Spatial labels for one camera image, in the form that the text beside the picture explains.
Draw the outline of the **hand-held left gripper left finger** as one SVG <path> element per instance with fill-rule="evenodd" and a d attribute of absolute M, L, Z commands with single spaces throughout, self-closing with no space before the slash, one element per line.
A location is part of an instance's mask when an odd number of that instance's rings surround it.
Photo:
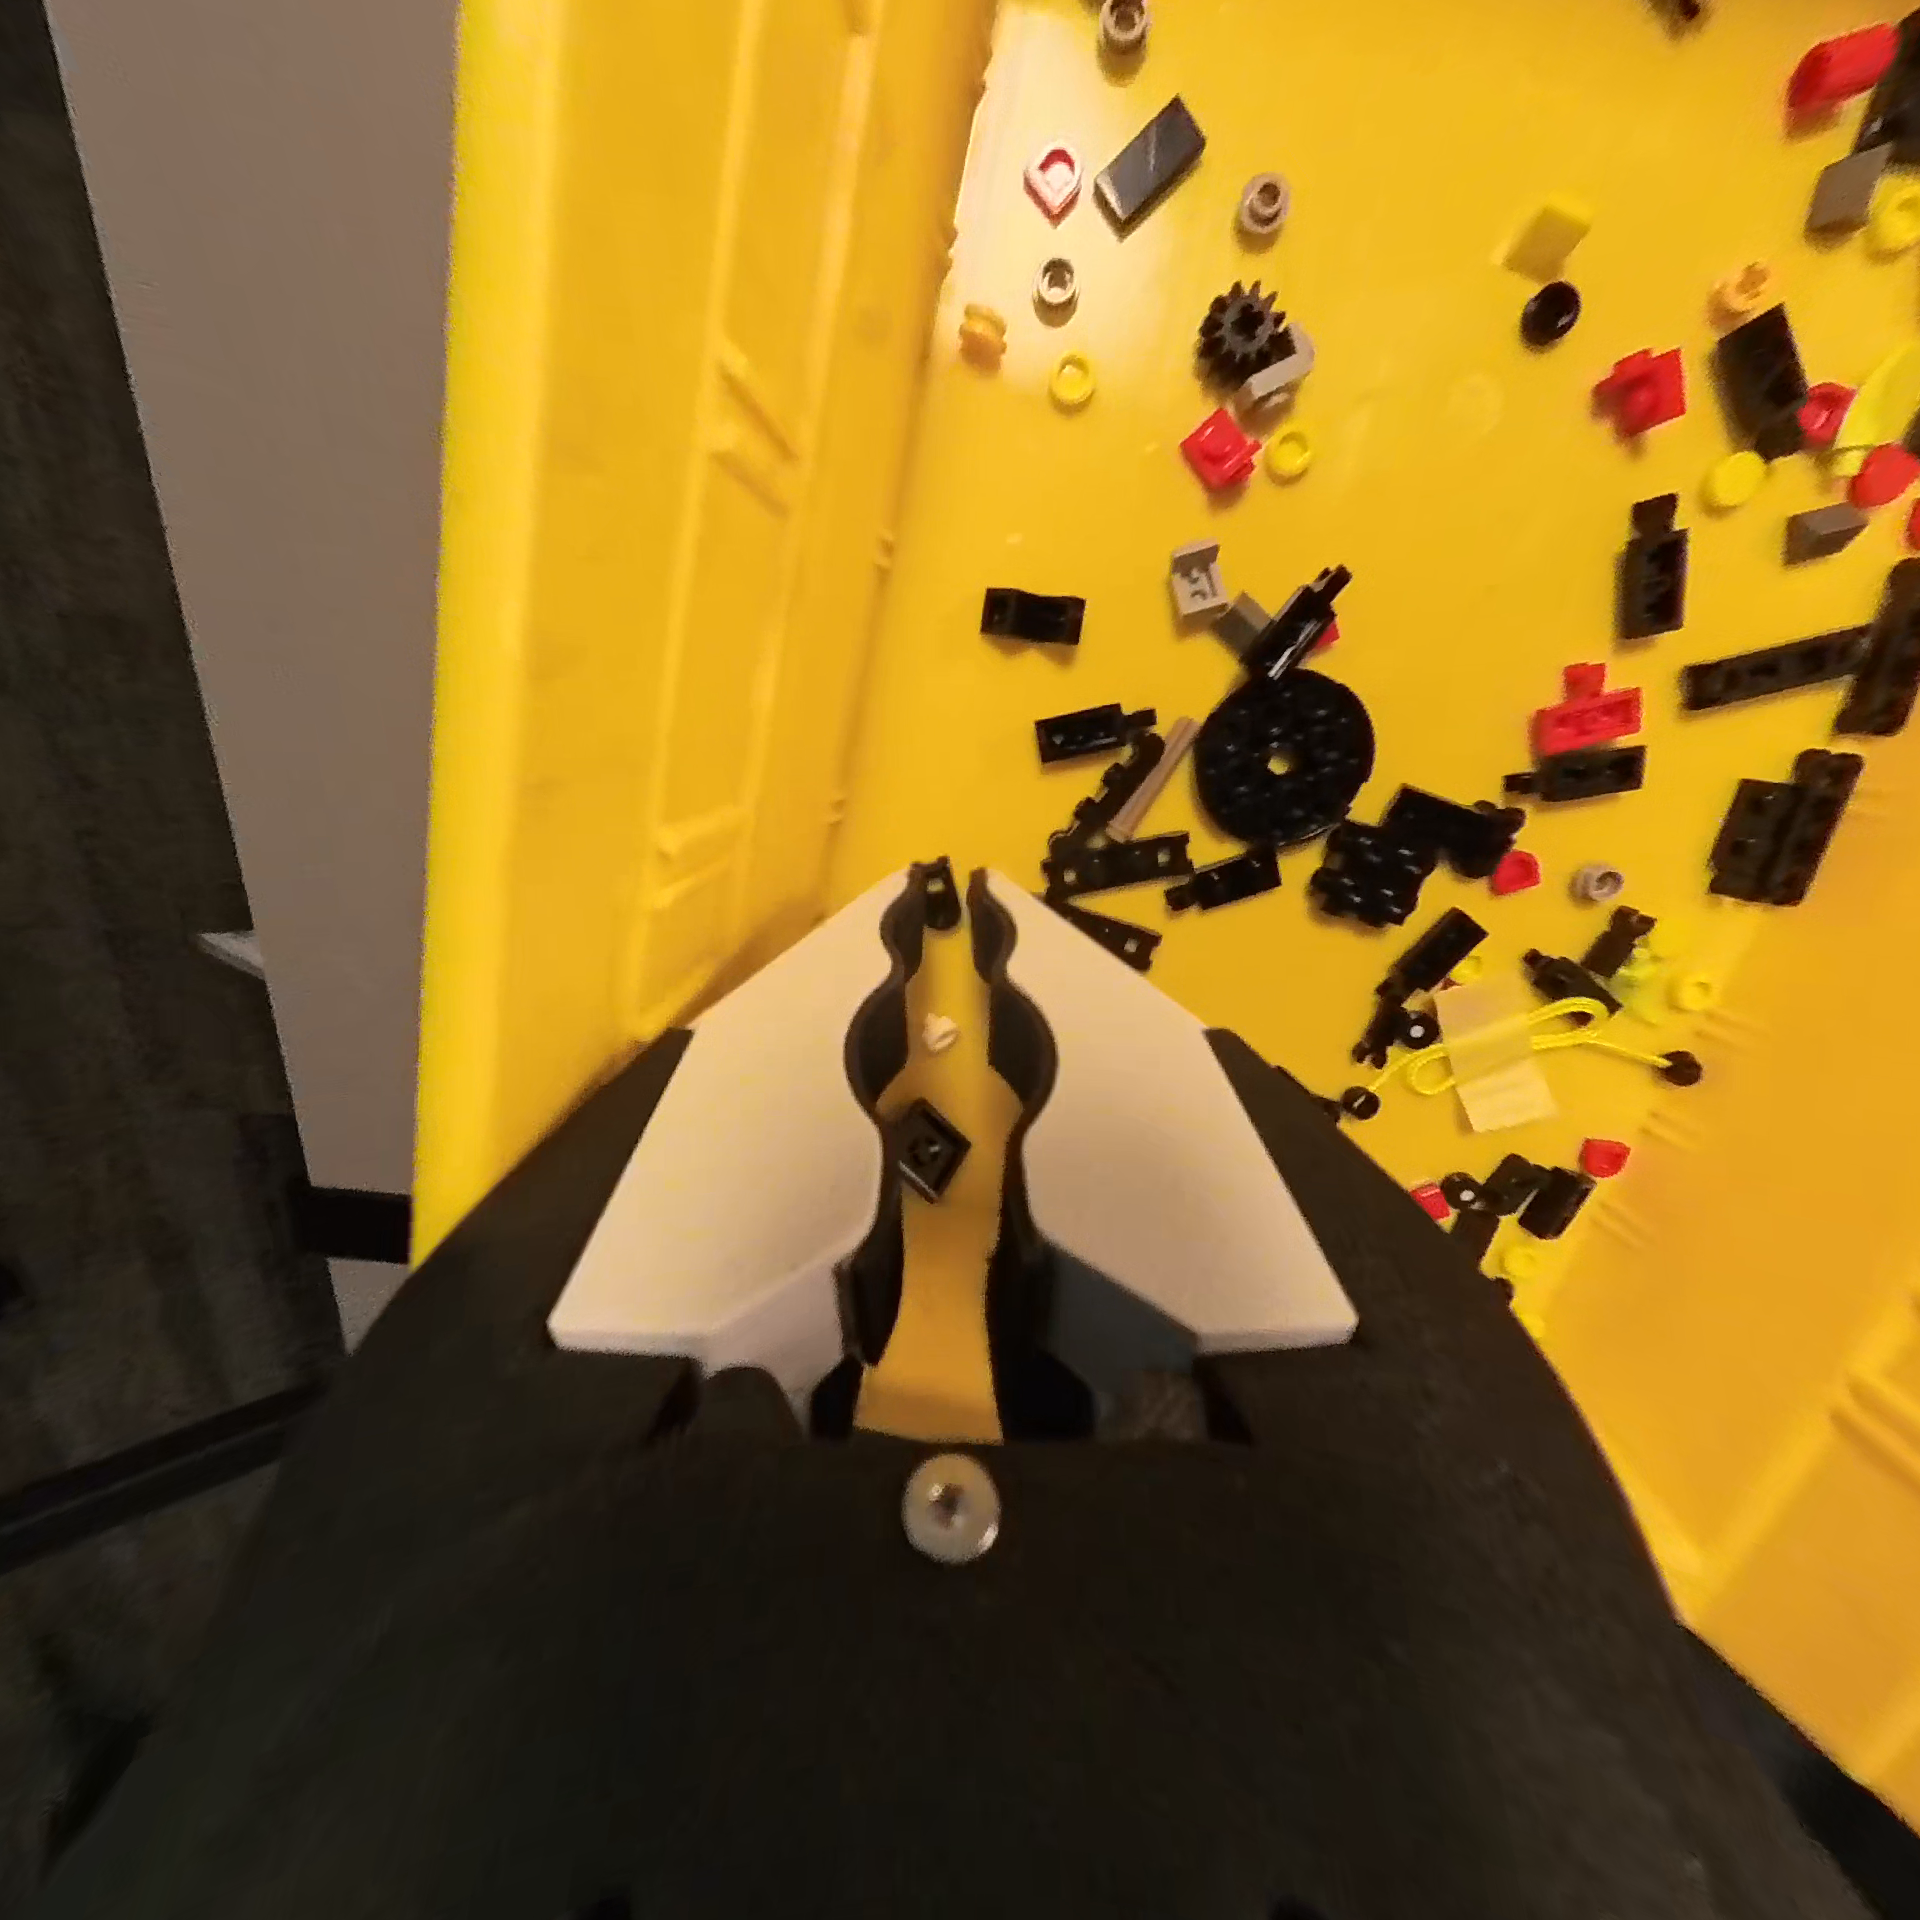
<path fill-rule="evenodd" d="M 546 1317 L 568 1354 L 766 1373 L 808 1424 L 902 1285 L 880 1100 L 907 1058 L 939 874 L 884 876 L 677 1033 L 678 1057 Z"/>

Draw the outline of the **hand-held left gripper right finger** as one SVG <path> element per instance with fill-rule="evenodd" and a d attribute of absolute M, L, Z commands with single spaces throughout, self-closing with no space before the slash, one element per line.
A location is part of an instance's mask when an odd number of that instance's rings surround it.
<path fill-rule="evenodd" d="M 1144 1376 L 1348 1344 L 1358 1310 L 1205 1026 L 996 870 L 967 884 L 987 1062 L 1015 1102 L 987 1275 L 1002 1420 L 1094 1420 Z"/>

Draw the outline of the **yellow plastic bin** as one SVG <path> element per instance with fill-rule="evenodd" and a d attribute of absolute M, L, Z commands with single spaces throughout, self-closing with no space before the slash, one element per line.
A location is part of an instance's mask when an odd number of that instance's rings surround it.
<path fill-rule="evenodd" d="M 464 5 L 415 1248 L 836 833 L 1004 5 Z M 1730 1069 L 1516 1285 L 1700 1638 L 1916 1821 L 1916 718 L 1734 804 Z"/>

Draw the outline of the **pile of lego pieces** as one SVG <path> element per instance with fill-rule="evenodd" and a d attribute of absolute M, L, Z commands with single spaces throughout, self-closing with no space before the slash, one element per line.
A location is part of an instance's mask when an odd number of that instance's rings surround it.
<path fill-rule="evenodd" d="M 1298 848 L 1192 748 L 1082 915 L 1538 1292 L 1727 1092 L 1734 804 L 1796 804 L 1916 560 L 1916 5 L 1004 5 L 976 106 L 842 882 L 1043 864 L 1116 752 L 1294 668 L 1376 769 Z M 1294 354 L 1199 378 L 1210 301 Z"/>

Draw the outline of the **black round lego plate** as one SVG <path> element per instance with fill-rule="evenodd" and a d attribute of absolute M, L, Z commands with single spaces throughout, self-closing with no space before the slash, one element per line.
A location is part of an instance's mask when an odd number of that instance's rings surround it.
<path fill-rule="evenodd" d="M 1195 796 L 1218 833 L 1298 848 L 1348 818 L 1376 769 L 1376 729 L 1351 688 L 1309 672 L 1251 680 L 1191 746 Z"/>

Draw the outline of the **black lego gear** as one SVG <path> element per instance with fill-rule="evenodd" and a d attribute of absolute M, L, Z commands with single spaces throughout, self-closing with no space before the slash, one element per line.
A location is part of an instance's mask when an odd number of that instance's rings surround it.
<path fill-rule="evenodd" d="M 1235 392 L 1247 378 L 1276 368 L 1294 354 L 1294 334 L 1277 294 L 1260 280 L 1237 280 L 1216 294 L 1195 332 L 1192 358 L 1199 378 L 1216 393 Z"/>

